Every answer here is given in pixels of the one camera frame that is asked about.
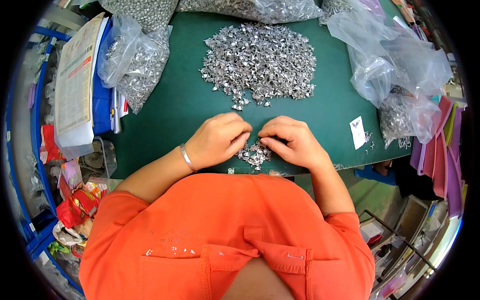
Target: orange shirt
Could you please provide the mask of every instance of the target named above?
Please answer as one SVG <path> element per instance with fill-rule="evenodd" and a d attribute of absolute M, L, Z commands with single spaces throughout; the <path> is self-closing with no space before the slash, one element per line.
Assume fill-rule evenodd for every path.
<path fill-rule="evenodd" d="M 296 299 L 368 299 L 375 267 L 355 213 L 325 220 L 295 183 L 196 174 L 153 204 L 106 195 L 80 264 L 95 299 L 220 299 L 260 255 Z"/>

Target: shirt pocket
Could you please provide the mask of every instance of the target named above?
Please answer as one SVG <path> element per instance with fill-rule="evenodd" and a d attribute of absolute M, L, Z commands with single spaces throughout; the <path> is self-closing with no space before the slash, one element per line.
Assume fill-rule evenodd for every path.
<path fill-rule="evenodd" d="M 310 276 L 311 295 L 307 295 L 307 299 L 318 300 L 352 300 L 359 299 L 355 295 L 355 282 L 352 282 L 352 276 L 345 261 L 329 260 L 329 261 L 311 261 L 312 270 Z"/>
<path fill-rule="evenodd" d="M 140 257 L 141 299 L 203 299 L 200 258 Z"/>

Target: person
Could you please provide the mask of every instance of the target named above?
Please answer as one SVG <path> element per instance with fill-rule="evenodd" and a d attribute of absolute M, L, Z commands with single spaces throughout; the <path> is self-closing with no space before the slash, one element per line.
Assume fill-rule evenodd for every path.
<path fill-rule="evenodd" d="M 258 136 L 310 171 L 316 204 L 280 177 L 191 175 L 231 158 L 251 131 L 236 113 L 208 119 L 102 199 L 80 263 L 87 299 L 368 299 L 372 254 L 306 123 L 277 117 Z"/>

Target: left hand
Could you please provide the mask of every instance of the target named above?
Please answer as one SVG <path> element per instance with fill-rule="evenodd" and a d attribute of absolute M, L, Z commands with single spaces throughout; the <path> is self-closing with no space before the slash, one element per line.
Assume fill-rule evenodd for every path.
<path fill-rule="evenodd" d="M 207 119 L 185 143 L 192 165 L 200 170 L 223 163 L 237 153 L 250 137 L 252 126 L 237 113 Z"/>

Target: hand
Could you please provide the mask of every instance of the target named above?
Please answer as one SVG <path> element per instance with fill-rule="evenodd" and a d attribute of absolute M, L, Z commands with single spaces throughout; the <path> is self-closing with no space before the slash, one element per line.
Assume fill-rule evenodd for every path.
<path fill-rule="evenodd" d="M 206 120 L 185 143 L 192 165 L 200 170 L 223 163 L 250 137 L 252 126 L 237 113 L 219 114 Z"/>
<path fill-rule="evenodd" d="M 270 136 L 276 135 L 288 141 L 283 144 Z M 267 145 L 285 161 L 306 167 L 312 172 L 332 165 L 327 152 L 320 146 L 307 126 L 307 123 L 289 117 L 276 117 L 264 125 L 258 133 L 260 142 Z"/>

